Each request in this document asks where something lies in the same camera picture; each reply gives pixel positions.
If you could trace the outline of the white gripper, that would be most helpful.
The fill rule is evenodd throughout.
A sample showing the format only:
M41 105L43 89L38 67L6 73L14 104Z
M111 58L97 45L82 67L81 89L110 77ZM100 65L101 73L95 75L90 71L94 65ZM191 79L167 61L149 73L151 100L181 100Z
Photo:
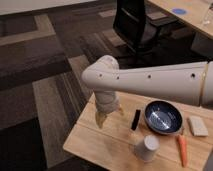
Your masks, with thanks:
M95 114L96 124L99 128L103 127L107 114L117 110L123 116L124 111L121 105L119 106L119 98L115 91L95 91L95 105L98 112Z

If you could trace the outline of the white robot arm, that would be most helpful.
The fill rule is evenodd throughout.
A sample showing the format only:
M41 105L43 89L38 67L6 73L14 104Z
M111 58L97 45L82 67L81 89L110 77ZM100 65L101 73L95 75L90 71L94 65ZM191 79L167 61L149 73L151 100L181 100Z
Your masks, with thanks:
M117 91L213 109L213 61L121 69L113 56L104 55L81 79L94 91L99 128L120 107Z

